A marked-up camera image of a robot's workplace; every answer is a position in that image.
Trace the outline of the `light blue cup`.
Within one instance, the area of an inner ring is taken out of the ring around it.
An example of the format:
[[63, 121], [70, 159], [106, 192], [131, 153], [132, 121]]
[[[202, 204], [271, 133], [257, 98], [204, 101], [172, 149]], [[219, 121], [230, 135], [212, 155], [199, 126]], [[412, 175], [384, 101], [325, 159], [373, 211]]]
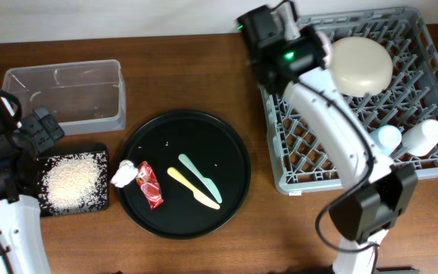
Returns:
[[391, 125], [385, 125], [372, 131], [370, 136], [379, 146], [379, 149], [388, 156], [390, 156], [402, 142], [402, 133], [397, 127]]

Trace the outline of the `cream plate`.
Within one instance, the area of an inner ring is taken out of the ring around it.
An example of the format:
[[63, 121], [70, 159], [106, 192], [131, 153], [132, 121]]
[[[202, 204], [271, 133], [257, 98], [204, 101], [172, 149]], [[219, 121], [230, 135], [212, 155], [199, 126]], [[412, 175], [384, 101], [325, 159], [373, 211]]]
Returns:
[[392, 59], [387, 50], [365, 37], [345, 37], [332, 46], [330, 71], [338, 90], [352, 97], [376, 95], [392, 80]]

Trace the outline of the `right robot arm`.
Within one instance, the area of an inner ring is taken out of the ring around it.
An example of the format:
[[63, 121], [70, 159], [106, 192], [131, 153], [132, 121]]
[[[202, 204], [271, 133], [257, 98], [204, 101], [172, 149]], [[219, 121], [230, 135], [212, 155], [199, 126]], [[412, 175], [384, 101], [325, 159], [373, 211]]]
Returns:
[[379, 247], [408, 207], [418, 177], [411, 165], [396, 167], [382, 153], [335, 87], [329, 66], [329, 38], [314, 26], [299, 27], [294, 2], [290, 10], [260, 6], [236, 22], [259, 83], [293, 107], [313, 131], [334, 164], [345, 192], [316, 217], [320, 232], [328, 214], [341, 234], [333, 273], [375, 273]]

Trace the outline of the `white cup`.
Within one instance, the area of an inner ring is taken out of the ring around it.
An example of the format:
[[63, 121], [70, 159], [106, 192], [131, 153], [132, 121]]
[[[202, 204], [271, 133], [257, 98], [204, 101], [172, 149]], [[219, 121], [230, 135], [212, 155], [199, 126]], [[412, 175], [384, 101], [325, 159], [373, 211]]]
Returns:
[[427, 119], [417, 124], [402, 135], [401, 143], [410, 155], [427, 155], [438, 144], [438, 121]]

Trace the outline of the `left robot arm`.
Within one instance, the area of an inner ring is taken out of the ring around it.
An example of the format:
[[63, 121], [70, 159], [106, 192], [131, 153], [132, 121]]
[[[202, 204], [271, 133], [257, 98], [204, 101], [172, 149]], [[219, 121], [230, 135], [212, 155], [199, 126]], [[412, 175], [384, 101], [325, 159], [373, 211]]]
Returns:
[[0, 89], [0, 273], [50, 271], [40, 226], [37, 158], [65, 133], [45, 107], [24, 115]]

